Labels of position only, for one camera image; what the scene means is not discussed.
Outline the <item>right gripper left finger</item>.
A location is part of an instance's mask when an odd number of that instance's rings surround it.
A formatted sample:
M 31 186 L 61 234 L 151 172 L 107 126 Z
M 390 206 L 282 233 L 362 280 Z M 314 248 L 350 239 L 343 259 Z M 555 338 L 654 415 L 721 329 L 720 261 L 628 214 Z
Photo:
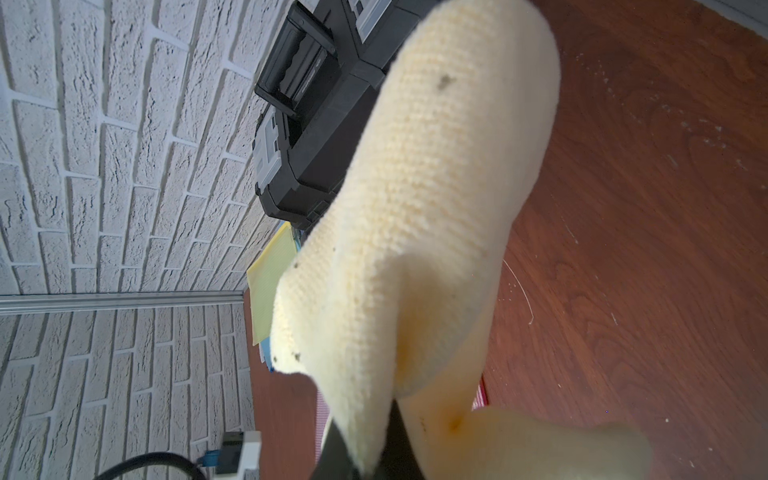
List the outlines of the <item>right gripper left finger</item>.
M 310 480 L 359 480 L 360 473 L 349 457 L 335 422 L 328 423 L 325 443 Z

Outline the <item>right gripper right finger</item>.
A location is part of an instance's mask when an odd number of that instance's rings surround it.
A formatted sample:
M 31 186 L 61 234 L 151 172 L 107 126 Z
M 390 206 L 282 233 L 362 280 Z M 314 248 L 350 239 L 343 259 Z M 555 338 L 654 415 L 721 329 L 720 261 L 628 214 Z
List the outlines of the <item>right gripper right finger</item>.
M 411 447 L 408 433 L 396 401 L 392 402 L 386 442 L 374 471 L 376 480 L 424 480 Z

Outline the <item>yellow cleaning cloth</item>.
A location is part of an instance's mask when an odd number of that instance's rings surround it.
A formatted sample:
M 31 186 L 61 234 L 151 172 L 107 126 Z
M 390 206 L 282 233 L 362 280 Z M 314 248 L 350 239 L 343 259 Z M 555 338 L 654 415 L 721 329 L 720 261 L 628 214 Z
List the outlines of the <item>yellow cleaning cloth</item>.
M 360 479 L 393 401 L 425 479 L 644 479 L 647 440 L 472 409 L 512 223 L 560 91 L 528 1 L 446 1 L 397 55 L 343 186 L 278 284 L 274 368 L 309 376 Z

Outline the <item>yellow document bag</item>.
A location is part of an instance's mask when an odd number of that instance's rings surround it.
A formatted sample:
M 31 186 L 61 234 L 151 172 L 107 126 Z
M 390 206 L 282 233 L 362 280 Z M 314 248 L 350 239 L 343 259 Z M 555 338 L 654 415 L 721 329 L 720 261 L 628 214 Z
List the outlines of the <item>yellow document bag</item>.
M 277 285 L 298 252 L 290 223 L 283 223 L 247 270 L 253 346 L 269 337 Z

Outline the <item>pink document bag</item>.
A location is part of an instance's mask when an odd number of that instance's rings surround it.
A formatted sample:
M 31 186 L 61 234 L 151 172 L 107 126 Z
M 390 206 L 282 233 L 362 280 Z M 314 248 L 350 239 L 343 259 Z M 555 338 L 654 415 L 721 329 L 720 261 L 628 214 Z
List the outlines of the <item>pink document bag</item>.
M 323 395 L 317 392 L 316 397 L 316 417 L 315 417 L 315 462 L 318 462 L 323 450 L 325 438 L 327 436 L 328 423 L 330 418 L 330 410 L 325 402 Z M 477 410 L 483 408 L 489 404 L 488 396 L 485 388 L 484 380 L 481 379 L 478 383 L 475 398 L 473 400 L 472 409 Z

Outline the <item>blue document bag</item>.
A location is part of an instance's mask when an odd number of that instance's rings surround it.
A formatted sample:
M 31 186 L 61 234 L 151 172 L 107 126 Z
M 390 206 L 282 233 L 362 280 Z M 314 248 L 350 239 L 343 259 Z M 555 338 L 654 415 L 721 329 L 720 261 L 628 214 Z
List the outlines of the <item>blue document bag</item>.
M 273 372 L 274 371 L 274 366 L 273 366 L 273 360 L 272 360 L 272 355 L 271 355 L 271 342 L 270 342 L 270 338 L 267 337 L 264 340 L 262 340 L 258 344 L 258 348 L 259 348 L 259 356 L 260 356 L 261 362 L 265 365 L 266 369 L 269 372 Z

